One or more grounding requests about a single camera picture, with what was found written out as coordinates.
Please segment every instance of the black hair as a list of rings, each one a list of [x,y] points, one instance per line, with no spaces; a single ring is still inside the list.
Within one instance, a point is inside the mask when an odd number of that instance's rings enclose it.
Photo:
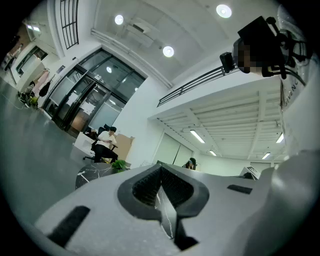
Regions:
[[[188,162],[185,163],[185,167],[186,167],[186,168],[189,168],[190,162],[193,164],[192,170],[195,170],[195,169],[196,169],[196,166],[197,166],[197,162],[196,162],[196,159],[193,158],[193,157],[191,157],[191,158],[188,160]]]

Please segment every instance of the woman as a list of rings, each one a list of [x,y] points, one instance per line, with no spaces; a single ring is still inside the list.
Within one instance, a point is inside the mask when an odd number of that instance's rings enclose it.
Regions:
[[[196,162],[196,159],[194,159],[193,157],[191,157],[189,159],[188,162],[185,163],[184,168],[187,168],[187,169],[191,169],[191,170],[195,170],[196,169],[196,166],[197,166],[197,162]]]

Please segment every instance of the recessed ceiling light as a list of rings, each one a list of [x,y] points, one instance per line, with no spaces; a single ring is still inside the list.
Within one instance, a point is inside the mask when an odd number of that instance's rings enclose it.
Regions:
[[[263,160],[263,159],[266,159],[269,155],[270,155],[270,153],[266,153],[266,154],[264,155],[264,157],[262,157],[262,160]]]
[[[281,135],[280,135],[280,137],[277,139],[276,143],[282,142],[283,139],[284,139],[284,134],[281,132]]]
[[[222,18],[229,18],[232,14],[230,7],[225,4],[219,4],[215,10]]]
[[[205,143],[205,141],[196,133],[195,130],[190,130],[190,133],[192,133],[193,136],[196,137],[201,143]]]
[[[163,54],[164,56],[170,58],[175,54],[175,51],[171,46],[165,46],[163,47]]]
[[[119,15],[115,16],[114,22],[117,25],[121,25],[124,22],[124,17],[119,14]]]
[[[214,155],[215,157],[217,156],[215,152],[213,152],[212,150],[209,151],[212,155]]]

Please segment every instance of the cardboard box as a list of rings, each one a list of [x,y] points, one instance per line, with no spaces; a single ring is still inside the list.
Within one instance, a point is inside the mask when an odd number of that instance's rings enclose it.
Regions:
[[[126,160],[134,137],[127,137],[123,134],[114,135],[114,137],[118,148],[115,147],[113,151],[118,155],[119,160]]]

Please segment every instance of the potted plant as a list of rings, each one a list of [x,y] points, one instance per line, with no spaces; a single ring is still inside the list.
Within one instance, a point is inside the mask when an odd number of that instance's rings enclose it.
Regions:
[[[121,173],[121,172],[128,169],[126,167],[126,161],[124,161],[124,160],[116,160],[115,162],[113,162],[111,164],[111,166],[112,166],[112,168],[117,169],[118,173]]]

